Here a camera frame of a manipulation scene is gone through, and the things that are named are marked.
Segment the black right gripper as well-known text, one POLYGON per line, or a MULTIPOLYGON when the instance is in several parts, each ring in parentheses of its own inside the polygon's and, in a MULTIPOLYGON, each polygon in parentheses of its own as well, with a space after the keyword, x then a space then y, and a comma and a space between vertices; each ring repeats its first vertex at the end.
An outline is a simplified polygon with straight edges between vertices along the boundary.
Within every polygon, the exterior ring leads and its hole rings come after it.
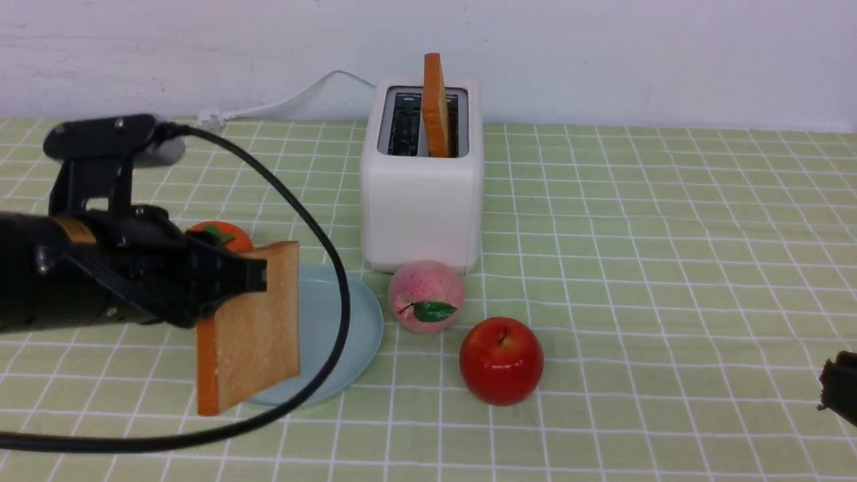
POLYGON ((163 208, 51 209, 94 238, 51 250, 51 327, 126 321, 193 327, 226 301, 266 292, 265 260, 239 256, 206 230, 184 231, 163 208))

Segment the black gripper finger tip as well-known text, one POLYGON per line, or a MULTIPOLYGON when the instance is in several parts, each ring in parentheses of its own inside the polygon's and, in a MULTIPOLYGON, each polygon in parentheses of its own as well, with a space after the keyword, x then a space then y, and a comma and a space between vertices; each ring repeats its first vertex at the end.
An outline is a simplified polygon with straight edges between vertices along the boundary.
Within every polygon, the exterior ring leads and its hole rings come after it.
POLYGON ((818 411, 832 410, 856 427, 856 353, 839 351, 836 357, 827 359, 818 381, 818 411))

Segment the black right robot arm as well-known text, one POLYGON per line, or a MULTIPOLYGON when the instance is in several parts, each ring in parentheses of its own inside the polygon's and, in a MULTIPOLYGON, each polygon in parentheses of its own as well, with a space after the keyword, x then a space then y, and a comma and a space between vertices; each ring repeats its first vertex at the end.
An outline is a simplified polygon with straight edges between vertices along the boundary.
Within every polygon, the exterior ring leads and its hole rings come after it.
POLYGON ((225 302, 266 292, 266 262, 163 208, 61 216, 2 213, 2 333, 168 323, 190 329, 225 302))

